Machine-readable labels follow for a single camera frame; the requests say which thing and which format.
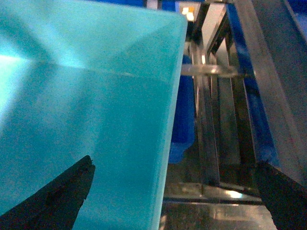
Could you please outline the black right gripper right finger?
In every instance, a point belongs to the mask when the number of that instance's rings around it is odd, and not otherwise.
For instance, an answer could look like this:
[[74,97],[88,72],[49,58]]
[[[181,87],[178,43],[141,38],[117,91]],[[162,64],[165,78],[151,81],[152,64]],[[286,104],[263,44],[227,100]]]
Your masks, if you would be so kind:
[[278,230],[307,228],[307,189],[261,161],[255,169],[255,179],[265,207]]

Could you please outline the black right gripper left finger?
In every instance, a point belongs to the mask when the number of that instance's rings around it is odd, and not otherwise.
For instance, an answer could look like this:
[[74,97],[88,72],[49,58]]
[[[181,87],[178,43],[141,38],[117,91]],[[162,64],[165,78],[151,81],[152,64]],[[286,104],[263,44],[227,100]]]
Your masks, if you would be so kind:
[[86,155],[0,217],[2,230],[71,230],[93,182]]

